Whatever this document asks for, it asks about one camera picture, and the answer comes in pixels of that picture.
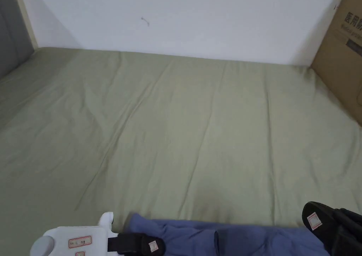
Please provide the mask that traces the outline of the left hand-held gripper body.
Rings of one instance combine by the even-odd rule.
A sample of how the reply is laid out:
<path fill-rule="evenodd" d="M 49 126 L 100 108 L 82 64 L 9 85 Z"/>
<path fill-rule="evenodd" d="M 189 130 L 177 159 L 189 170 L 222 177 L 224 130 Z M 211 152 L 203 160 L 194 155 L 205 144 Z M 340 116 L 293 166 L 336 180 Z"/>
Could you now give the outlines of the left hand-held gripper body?
<path fill-rule="evenodd" d="M 112 232 L 113 212 L 104 213 L 97 226 L 61 226 L 46 231 L 37 239 L 30 256 L 118 256 L 108 251 Z"/>

